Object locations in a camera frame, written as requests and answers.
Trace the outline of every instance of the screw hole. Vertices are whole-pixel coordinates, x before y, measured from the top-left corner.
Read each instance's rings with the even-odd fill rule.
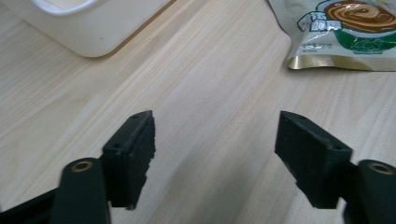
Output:
[[[377,171],[383,175],[393,175],[394,174],[394,171],[392,169],[390,169],[388,166],[380,164],[380,163],[370,163],[369,167],[372,170]]]
[[[83,172],[86,170],[91,169],[92,167],[92,162],[91,161],[81,161],[79,163],[76,163],[72,166],[72,171],[73,172]]]

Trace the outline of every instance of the light wood grain surface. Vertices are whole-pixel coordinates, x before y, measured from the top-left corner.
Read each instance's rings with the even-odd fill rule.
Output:
[[[287,69],[264,0],[177,0],[118,52],[77,56],[0,4],[0,204],[56,188],[151,109],[155,159],[137,209],[113,223],[343,223],[311,207],[274,153],[280,110],[396,164],[396,75]]]

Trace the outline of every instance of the food packet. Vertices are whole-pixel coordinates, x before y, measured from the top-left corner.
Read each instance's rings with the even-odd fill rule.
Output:
[[[269,0],[292,69],[396,71],[396,0]]]

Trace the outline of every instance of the white plastic box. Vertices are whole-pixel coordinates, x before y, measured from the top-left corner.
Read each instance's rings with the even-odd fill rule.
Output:
[[[108,54],[169,0],[2,0],[12,11],[85,57]]]

